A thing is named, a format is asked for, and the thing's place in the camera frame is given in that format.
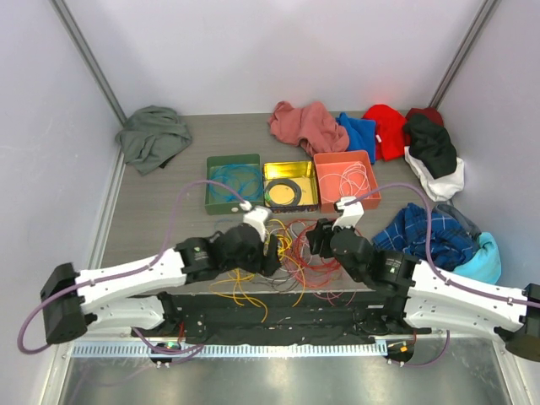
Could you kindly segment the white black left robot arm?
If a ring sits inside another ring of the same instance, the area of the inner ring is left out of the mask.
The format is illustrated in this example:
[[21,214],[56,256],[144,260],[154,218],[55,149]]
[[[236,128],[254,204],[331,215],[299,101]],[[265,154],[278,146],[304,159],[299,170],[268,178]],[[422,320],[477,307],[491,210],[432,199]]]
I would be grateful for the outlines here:
[[279,266],[277,237],[249,224],[188,238],[158,259],[82,271],[64,263],[40,292],[46,343],[67,343],[90,330],[124,327],[168,337],[184,316],[167,289],[214,280],[234,269],[269,277]]

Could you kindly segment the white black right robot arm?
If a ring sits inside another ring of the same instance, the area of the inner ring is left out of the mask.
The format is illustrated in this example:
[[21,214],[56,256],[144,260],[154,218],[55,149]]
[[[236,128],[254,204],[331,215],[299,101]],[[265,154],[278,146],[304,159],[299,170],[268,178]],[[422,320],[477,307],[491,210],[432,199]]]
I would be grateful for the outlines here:
[[434,269],[397,251],[377,250],[351,227],[328,219],[306,233],[310,253],[335,259],[356,283],[386,298],[382,326],[462,332],[539,360],[539,286],[507,288]]

